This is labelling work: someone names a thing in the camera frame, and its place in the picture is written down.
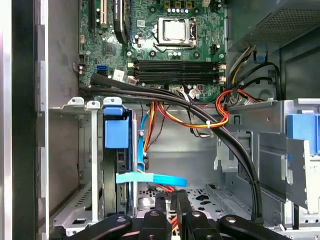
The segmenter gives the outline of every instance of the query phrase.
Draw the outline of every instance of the black cable bundle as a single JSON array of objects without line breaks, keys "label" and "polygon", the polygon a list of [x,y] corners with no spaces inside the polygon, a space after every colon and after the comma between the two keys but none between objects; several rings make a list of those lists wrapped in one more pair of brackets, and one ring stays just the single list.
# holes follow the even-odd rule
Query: black cable bundle
[{"label": "black cable bundle", "polygon": [[[135,101],[161,102],[171,105],[177,105],[187,109],[188,111],[190,111],[190,113],[197,116],[203,122],[218,122],[218,120],[216,120],[213,116],[202,110],[197,105],[193,104],[192,102],[187,102],[174,93],[164,89],[133,86],[123,82],[108,79],[107,77],[97,73],[94,73],[92,75],[91,84],[99,85],[100,87],[80,87],[80,89],[85,91],[86,93],[92,93],[94,95],[117,96]],[[260,182],[250,156],[248,155],[246,149],[241,145],[241,143],[224,126],[212,128],[212,131],[215,132],[215,134],[228,146],[228,148],[239,160],[246,174],[248,175],[252,192],[251,220],[256,223],[263,223],[263,207]]]}]

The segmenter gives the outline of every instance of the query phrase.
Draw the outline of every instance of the white connector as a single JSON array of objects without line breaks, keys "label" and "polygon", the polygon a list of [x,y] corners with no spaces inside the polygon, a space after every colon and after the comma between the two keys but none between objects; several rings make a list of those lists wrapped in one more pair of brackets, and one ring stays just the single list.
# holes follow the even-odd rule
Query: white connector
[{"label": "white connector", "polygon": [[207,8],[210,5],[210,0],[202,0],[202,7]]},{"label": "white connector", "polygon": [[108,27],[108,19],[107,19],[107,0],[101,0],[100,6],[100,24],[103,29]]}]

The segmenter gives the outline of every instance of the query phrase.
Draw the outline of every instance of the pcie slot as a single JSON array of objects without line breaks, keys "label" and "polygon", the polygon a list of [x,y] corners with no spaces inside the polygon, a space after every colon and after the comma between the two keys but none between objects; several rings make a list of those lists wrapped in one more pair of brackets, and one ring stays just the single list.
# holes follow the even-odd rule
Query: pcie slot
[{"label": "pcie slot", "polygon": [[141,61],[135,63],[139,71],[146,72],[214,72],[217,64],[214,62],[194,61]]},{"label": "pcie slot", "polygon": [[89,31],[94,33],[96,30],[96,0],[89,0],[88,2],[89,8]]},{"label": "pcie slot", "polygon": [[107,20],[107,0],[101,0],[101,6],[100,6],[100,22],[101,22],[101,27],[103,29],[106,29],[108,27],[108,20]]},{"label": "pcie slot", "polygon": [[215,74],[204,73],[179,73],[179,72],[139,72],[137,78],[140,83],[145,84],[204,84],[213,83]]}]

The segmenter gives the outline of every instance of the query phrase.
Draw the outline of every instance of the cable tie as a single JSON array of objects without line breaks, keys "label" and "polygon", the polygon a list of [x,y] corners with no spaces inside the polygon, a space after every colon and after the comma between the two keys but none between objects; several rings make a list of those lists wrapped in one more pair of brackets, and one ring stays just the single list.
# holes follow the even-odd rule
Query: cable tie
[{"label": "cable tie", "polygon": [[210,122],[209,120],[207,120],[205,123],[206,123],[206,125],[207,125],[207,128],[209,129],[211,122]]}]

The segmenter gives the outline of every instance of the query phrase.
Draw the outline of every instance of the blue drive bracket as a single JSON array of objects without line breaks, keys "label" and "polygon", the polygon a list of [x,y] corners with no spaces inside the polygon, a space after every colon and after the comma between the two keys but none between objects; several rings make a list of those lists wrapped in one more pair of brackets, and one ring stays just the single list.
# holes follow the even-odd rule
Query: blue drive bracket
[{"label": "blue drive bracket", "polygon": [[320,154],[320,114],[293,113],[286,117],[286,136],[308,140],[310,154]]},{"label": "blue drive bracket", "polygon": [[[122,105],[111,105],[105,107],[105,116],[122,116],[124,114]],[[107,149],[129,148],[129,117],[124,120],[106,120],[104,122],[104,147]]]},{"label": "blue drive bracket", "polygon": [[140,173],[136,171],[116,174],[115,182],[117,184],[140,182],[140,183],[154,183],[165,184],[177,187],[186,187],[187,179],[179,176],[168,176],[154,173]]}]

